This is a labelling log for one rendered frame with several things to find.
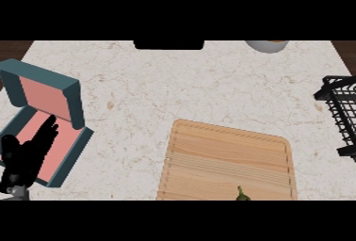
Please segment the grey bowl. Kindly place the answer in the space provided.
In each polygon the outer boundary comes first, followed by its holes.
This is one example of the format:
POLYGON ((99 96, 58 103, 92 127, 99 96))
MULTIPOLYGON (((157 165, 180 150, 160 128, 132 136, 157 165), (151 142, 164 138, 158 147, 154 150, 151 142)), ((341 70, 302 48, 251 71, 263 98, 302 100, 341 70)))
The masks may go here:
POLYGON ((273 54, 284 50, 287 40, 248 40, 247 45, 259 52, 273 54))

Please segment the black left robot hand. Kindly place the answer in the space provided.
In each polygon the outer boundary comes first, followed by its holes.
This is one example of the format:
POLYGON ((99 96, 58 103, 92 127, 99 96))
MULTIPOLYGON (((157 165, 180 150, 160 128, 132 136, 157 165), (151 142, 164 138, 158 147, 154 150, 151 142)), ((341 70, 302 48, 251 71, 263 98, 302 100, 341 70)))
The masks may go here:
POLYGON ((0 192, 13 194, 18 187, 30 188, 36 182, 44 157, 58 137, 59 125, 52 115, 37 129, 31 140, 19 143, 13 135, 2 137, 2 160, 6 168, 0 180, 0 192))

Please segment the teal box with pink lining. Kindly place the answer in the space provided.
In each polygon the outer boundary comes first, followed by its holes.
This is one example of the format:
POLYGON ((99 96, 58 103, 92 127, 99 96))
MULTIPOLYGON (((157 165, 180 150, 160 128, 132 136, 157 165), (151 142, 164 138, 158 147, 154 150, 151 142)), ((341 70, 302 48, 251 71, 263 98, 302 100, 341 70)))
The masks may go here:
POLYGON ((59 135, 36 182, 61 187, 93 135, 84 126, 80 81, 12 58, 0 61, 0 79, 10 103, 21 108, 0 131, 0 139, 3 135, 13 135, 24 143, 49 116, 58 118, 59 135))

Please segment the wooden cutting board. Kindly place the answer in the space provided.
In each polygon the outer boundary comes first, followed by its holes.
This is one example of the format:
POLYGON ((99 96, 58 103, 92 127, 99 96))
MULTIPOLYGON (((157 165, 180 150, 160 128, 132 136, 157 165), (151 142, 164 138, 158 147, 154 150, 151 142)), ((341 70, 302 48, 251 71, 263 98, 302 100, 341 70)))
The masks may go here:
POLYGON ((161 172, 161 200, 297 199, 290 142, 284 137, 176 120, 161 172))

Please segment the black appliance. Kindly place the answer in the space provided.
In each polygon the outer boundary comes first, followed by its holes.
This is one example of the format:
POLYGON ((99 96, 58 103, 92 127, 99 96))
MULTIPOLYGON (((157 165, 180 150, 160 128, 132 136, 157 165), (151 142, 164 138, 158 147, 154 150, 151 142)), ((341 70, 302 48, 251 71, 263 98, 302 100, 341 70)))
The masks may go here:
POLYGON ((201 50, 203 40, 136 40, 135 48, 139 50, 201 50))

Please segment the green squash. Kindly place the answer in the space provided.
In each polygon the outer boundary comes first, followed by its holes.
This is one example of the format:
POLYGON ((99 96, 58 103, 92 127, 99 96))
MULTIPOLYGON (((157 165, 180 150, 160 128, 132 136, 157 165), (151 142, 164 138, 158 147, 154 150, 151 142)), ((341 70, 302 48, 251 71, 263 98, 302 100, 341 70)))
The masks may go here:
POLYGON ((238 201, 250 201, 250 196, 244 193, 242 187, 238 186, 238 201))

